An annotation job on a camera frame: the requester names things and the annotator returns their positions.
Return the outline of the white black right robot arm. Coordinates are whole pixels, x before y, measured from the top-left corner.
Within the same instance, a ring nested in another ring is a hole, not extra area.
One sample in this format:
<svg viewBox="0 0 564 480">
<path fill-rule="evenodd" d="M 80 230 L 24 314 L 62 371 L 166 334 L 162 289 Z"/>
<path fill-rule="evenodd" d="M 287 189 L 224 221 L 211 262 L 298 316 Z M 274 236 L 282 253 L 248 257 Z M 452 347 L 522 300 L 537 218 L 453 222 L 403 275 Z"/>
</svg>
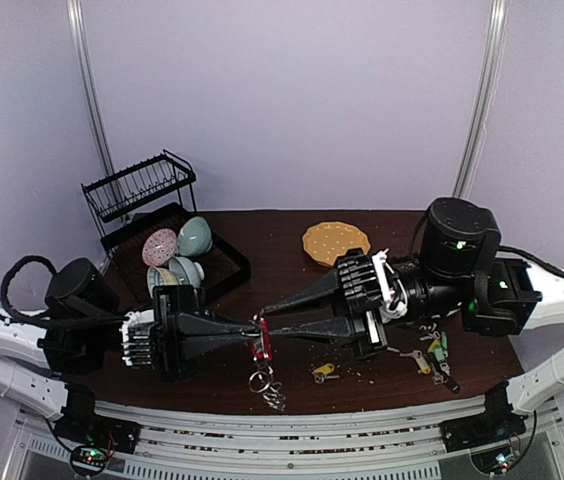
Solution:
<svg viewBox="0 0 564 480">
<path fill-rule="evenodd" d="M 488 209 L 438 198 L 420 219 L 407 258 L 352 249 L 318 281 L 265 307 L 255 322 L 324 305 L 333 311 L 330 319 L 283 327 L 280 334 L 345 339 L 365 359 L 387 348 L 388 328 L 437 324 L 453 314 L 466 331 L 488 337 L 564 324 L 564 270 L 503 245 Z M 564 347 L 488 390 L 481 413 L 444 421 L 445 447 L 452 452 L 520 435 L 526 418 L 563 390 Z"/>
</svg>

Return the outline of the red handled key ring holder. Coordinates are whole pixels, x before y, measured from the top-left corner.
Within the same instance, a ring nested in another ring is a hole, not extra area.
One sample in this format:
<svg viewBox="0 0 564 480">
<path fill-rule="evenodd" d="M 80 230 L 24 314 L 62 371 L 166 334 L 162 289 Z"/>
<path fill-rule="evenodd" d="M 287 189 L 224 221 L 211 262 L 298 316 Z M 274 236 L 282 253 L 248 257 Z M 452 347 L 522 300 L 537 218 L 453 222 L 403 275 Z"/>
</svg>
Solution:
<svg viewBox="0 0 564 480">
<path fill-rule="evenodd" d="M 260 319 L 265 319 L 262 310 L 252 318 L 252 324 L 257 327 L 257 331 L 254 333 L 255 337 L 250 341 L 250 352 L 255 371 L 249 376 L 248 387 L 252 393 L 259 395 L 269 408 L 283 412 L 286 407 L 286 397 L 281 391 L 281 383 L 275 378 L 272 366 L 273 359 L 269 362 L 256 362 L 252 356 L 251 346 L 258 336 L 257 324 Z"/>
</svg>

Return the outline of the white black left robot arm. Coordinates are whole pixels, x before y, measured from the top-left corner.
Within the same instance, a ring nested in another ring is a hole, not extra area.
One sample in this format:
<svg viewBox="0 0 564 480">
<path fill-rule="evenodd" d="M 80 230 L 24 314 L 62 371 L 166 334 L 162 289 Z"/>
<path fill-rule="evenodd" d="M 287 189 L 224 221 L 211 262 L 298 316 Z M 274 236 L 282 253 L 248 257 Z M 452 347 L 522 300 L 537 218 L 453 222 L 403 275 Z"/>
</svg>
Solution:
<svg viewBox="0 0 564 480">
<path fill-rule="evenodd" d="M 30 264 L 46 267 L 51 277 L 45 309 L 22 312 L 12 305 L 9 289 Z M 190 377 L 198 358 L 219 347 L 264 344 L 262 316 L 240 323 L 204 309 L 202 300 L 199 288 L 158 285 L 151 307 L 124 312 L 89 260 L 56 269 L 44 257 L 26 256 L 0 285 L 0 395 L 39 415 L 59 443 L 77 443 L 89 459 L 132 453 L 139 424 L 97 413 L 93 391 L 62 377 L 98 371 L 107 352 L 118 349 L 127 367 L 175 381 Z"/>
</svg>

